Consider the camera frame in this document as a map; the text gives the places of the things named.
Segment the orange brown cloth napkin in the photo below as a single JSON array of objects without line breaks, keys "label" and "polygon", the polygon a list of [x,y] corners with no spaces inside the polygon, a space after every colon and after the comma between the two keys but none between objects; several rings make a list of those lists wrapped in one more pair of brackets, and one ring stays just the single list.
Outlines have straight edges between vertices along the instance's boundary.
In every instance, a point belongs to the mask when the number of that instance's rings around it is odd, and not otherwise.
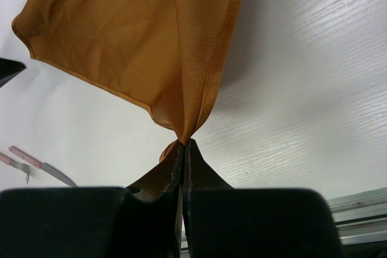
[{"label": "orange brown cloth napkin", "polygon": [[241,0],[27,0],[30,57],[145,109],[186,144],[215,104]]}]

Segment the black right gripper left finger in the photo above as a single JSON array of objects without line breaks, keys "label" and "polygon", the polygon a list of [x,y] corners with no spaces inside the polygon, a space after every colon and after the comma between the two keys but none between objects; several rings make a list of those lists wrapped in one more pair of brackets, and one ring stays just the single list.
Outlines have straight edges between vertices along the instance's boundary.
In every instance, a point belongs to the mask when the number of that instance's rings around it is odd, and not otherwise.
[{"label": "black right gripper left finger", "polygon": [[183,145],[130,186],[1,193],[2,257],[178,257]]}]

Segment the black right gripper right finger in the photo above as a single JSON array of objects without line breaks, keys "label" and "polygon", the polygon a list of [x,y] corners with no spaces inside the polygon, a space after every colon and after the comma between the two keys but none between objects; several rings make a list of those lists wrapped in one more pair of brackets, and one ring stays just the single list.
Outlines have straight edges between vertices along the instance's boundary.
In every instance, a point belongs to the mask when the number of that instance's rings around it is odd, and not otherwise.
[{"label": "black right gripper right finger", "polygon": [[191,257],[342,257],[324,198],[310,189],[235,189],[184,151],[183,216]]}]

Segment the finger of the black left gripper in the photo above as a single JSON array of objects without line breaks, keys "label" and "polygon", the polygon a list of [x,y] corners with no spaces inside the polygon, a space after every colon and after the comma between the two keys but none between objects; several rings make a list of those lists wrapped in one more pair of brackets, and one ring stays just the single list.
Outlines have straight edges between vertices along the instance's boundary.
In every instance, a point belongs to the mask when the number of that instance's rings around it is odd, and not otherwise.
[{"label": "finger of the black left gripper", "polygon": [[0,88],[26,68],[21,62],[0,58]]}]

